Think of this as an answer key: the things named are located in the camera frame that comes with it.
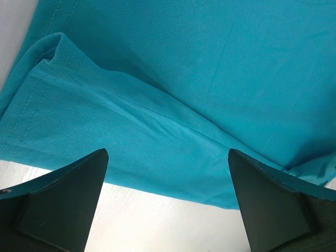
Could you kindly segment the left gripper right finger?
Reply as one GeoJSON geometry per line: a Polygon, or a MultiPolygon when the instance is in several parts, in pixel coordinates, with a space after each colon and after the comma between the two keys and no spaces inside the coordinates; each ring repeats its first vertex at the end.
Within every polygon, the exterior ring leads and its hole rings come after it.
{"type": "Polygon", "coordinates": [[[335,251],[335,191],[231,149],[228,165],[251,251],[335,251]]]}

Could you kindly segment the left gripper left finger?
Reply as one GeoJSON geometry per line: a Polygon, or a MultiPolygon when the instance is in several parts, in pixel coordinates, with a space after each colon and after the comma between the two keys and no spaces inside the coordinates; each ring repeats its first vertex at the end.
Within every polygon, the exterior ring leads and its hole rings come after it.
{"type": "Polygon", "coordinates": [[[1,251],[84,251],[108,166],[106,149],[1,190],[1,251]]]}

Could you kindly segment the teal t shirt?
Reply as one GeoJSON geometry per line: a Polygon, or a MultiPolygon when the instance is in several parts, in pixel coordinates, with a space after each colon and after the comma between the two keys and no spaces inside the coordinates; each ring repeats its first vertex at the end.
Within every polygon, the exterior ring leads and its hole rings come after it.
{"type": "Polygon", "coordinates": [[[228,153],[335,178],[335,1],[39,1],[1,90],[1,159],[237,209],[228,153]]]}

